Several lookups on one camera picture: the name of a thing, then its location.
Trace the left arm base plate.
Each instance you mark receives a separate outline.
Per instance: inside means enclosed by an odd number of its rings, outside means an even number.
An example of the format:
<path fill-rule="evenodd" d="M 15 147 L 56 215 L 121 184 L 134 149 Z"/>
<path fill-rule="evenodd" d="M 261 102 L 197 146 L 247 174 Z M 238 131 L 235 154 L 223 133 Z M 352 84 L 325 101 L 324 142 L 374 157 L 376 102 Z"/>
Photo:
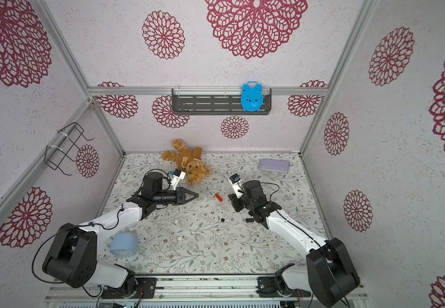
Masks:
<path fill-rule="evenodd" d="M 156 278 L 134 278 L 120 288 L 105 287 L 102 299 L 152 299 L 157 287 Z"/>

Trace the red usb drive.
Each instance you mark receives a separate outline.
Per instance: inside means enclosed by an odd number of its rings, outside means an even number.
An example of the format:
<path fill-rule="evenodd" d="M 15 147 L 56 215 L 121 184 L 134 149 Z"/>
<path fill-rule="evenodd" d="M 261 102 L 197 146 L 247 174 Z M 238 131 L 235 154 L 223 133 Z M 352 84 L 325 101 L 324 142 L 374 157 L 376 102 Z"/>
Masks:
<path fill-rule="evenodd" d="M 219 202 L 224 202 L 223 198 L 218 193 L 215 194 L 215 197 L 219 200 Z"/>

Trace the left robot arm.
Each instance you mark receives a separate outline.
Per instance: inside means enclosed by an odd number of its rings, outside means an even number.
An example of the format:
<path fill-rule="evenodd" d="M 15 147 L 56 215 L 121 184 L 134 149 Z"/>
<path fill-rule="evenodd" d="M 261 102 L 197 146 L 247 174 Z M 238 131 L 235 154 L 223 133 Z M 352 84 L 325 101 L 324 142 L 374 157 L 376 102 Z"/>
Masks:
<path fill-rule="evenodd" d="M 179 169 L 172 173 L 152 169 L 144 175 L 139 189 L 119 208 L 80 225 L 62 225 L 46 240 L 50 247 L 42 271 L 53 278 L 52 284 L 73 288 L 93 284 L 101 286 L 101 296 L 108 291 L 117 298 L 133 296 L 140 290 L 135 272 L 99 262 L 98 246 L 156 210 L 198 199 L 198 193 L 178 185 L 184 177 L 185 173 Z"/>

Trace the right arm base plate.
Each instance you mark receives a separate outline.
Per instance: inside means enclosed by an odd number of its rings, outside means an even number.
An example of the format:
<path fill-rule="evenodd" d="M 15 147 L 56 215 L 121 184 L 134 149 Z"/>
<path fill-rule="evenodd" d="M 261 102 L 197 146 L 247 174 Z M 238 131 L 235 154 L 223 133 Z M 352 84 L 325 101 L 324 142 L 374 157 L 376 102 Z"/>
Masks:
<path fill-rule="evenodd" d="M 305 290 L 292 290 L 282 278 L 260 276 L 257 279 L 257 294 L 261 298 L 271 297 L 311 297 L 312 293 Z"/>

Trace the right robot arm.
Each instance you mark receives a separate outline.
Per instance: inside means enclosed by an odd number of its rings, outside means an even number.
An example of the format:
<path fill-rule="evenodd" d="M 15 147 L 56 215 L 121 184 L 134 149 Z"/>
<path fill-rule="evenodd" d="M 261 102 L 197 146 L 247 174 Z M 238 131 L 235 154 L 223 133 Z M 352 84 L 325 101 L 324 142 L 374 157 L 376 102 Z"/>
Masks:
<path fill-rule="evenodd" d="M 255 223 L 274 232 L 305 257 L 304 264 L 289 263 L 275 272 L 271 295 L 282 297 L 310 292 L 325 307 L 348 303 L 347 296 L 361 285 L 345 244 L 305 228 L 264 194 L 262 182 L 243 182 L 234 174 L 228 179 L 234 192 L 228 197 L 236 212 L 246 209 Z"/>

